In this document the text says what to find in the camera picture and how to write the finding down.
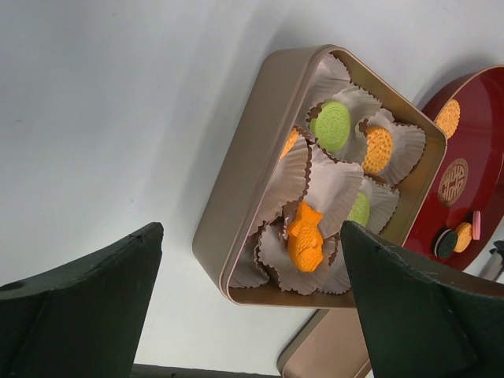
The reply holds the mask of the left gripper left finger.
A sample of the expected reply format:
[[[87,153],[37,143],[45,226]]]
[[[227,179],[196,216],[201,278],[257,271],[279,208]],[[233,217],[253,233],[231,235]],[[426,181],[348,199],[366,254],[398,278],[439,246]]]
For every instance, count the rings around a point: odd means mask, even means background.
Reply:
[[[55,269],[1,287],[3,377],[128,377],[161,262],[147,224]]]

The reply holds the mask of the green sandwich cookie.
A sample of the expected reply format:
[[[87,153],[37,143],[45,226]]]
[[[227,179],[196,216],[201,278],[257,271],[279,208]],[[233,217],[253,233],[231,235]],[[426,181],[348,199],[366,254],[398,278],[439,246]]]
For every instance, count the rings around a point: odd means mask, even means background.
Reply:
[[[331,100],[321,105],[321,111],[309,123],[321,147],[329,152],[342,149],[350,135],[350,111],[341,102]]]
[[[370,204],[368,197],[359,192],[347,217],[348,221],[354,221],[361,226],[366,226],[370,216]]]

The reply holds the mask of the orange biscuit cookie bottom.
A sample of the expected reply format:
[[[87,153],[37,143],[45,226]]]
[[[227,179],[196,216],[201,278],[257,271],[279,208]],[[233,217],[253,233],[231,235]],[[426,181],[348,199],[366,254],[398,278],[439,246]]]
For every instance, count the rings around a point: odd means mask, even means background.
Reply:
[[[298,139],[298,131],[295,128],[292,128],[283,146],[283,150],[280,154],[280,160],[283,159],[289,153],[292,147],[296,144],[297,139]]]

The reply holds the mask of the metal serving tongs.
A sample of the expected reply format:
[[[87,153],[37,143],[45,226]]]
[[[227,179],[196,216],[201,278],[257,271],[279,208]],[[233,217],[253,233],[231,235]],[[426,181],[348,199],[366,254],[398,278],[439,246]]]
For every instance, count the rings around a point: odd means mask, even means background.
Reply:
[[[503,241],[495,241],[490,253],[491,257],[483,267],[480,277],[485,280],[496,281],[503,273]]]

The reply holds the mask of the gold tin lid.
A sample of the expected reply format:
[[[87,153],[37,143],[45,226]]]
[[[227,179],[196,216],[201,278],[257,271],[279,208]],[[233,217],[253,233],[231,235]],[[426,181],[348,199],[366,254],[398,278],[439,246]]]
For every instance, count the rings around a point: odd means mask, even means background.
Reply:
[[[355,308],[319,309],[281,351],[282,377],[366,377],[368,351]]]

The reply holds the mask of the orange fish-shaped cookie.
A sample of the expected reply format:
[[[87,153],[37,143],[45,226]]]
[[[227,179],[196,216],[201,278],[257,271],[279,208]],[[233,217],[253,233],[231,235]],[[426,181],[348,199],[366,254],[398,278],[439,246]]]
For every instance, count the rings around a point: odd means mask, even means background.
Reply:
[[[287,252],[300,272],[314,272],[323,261],[323,238],[318,225],[323,214],[301,202],[287,226]]]

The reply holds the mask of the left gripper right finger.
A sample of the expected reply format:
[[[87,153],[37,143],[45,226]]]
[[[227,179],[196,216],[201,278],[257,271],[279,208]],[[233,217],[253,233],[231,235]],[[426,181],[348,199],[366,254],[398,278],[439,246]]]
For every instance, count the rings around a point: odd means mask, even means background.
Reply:
[[[501,377],[503,285],[346,221],[343,256],[376,377]]]

